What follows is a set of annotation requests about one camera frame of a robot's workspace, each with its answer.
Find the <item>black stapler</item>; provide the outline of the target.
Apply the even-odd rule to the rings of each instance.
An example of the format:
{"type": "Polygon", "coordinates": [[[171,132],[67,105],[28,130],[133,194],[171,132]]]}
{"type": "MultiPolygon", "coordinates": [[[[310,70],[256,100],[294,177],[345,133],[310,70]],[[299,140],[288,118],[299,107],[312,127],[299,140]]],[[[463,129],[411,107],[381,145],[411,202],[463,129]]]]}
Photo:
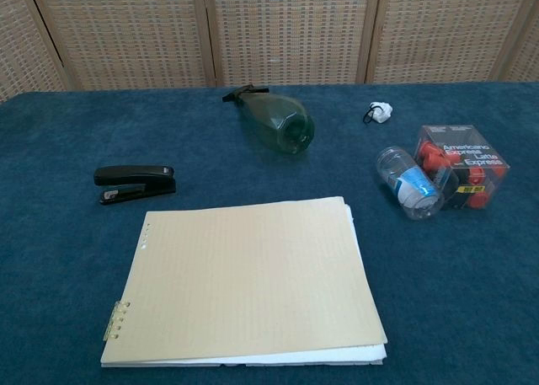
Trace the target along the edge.
{"type": "Polygon", "coordinates": [[[133,201],[176,192],[174,170],[164,165],[115,165],[97,168],[96,186],[106,186],[99,198],[101,205],[133,201]]]}

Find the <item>green spray bottle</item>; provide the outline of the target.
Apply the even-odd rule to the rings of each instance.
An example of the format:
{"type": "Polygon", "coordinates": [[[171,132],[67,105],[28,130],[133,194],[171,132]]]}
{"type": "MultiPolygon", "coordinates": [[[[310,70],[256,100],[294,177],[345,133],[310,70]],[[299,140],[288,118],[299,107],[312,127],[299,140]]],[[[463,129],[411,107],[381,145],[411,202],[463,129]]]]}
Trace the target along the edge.
{"type": "Polygon", "coordinates": [[[314,138],[312,117],[292,97],[249,84],[234,89],[221,99],[224,103],[234,103],[259,140],[277,152],[299,154],[314,138]]]}

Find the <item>white crumpled paper ball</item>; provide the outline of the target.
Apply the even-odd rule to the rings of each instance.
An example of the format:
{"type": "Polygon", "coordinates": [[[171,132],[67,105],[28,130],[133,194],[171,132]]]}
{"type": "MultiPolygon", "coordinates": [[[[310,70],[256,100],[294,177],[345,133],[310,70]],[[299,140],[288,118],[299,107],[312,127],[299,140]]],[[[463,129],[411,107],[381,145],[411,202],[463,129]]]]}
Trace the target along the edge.
{"type": "Polygon", "coordinates": [[[389,120],[392,115],[392,106],[385,102],[371,102],[370,119],[382,124],[389,120]]]}

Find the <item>woven folding screen panel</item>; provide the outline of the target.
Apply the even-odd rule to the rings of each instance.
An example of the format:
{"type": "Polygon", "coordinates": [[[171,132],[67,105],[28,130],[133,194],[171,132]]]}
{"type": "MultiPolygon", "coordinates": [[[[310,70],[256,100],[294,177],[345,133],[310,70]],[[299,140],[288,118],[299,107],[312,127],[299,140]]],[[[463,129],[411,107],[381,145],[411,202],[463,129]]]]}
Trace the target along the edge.
{"type": "Polygon", "coordinates": [[[212,82],[365,83],[378,0],[203,0],[212,82]]]}
{"type": "Polygon", "coordinates": [[[365,83],[507,81],[539,0],[373,0],[365,83]]]}
{"type": "Polygon", "coordinates": [[[539,0],[531,5],[518,34],[504,80],[539,82],[539,0]]]}
{"type": "Polygon", "coordinates": [[[35,0],[0,0],[0,103],[68,86],[35,0]]]}
{"type": "Polygon", "coordinates": [[[205,0],[35,0],[69,90],[216,86],[205,0]]]}

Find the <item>red and black box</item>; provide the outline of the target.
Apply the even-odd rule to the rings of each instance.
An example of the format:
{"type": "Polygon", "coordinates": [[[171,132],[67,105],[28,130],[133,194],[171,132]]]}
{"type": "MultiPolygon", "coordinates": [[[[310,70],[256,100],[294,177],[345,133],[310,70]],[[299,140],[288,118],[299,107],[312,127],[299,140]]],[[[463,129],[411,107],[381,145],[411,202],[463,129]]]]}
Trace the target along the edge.
{"type": "Polygon", "coordinates": [[[510,166],[472,125],[422,126],[414,154],[442,193],[442,208],[481,210],[510,166]]]}

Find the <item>blue table cloth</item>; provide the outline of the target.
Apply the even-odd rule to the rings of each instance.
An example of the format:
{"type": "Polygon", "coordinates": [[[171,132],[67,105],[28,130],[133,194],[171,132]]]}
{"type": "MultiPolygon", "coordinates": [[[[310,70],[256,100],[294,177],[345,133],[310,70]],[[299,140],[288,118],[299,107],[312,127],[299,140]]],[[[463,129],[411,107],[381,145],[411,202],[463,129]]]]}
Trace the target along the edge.
{"type": "Polygon", "coordinates": [[[539,82],[278,86],[315,137],[260,142],[225,88],[20,94],[0,104],[0,385],[539,385],[539,82]],[[370,119],[371,102],[392,106],[370,119]],[[409,219],[385,147],[471,124],[509,164],[479,211],[409,219]],[[101,205],[97,168],[164,165],[176,192],[101,205]],[[145,213],[340,195],[388,337],[380,366],[104,369],[145,213]]]}

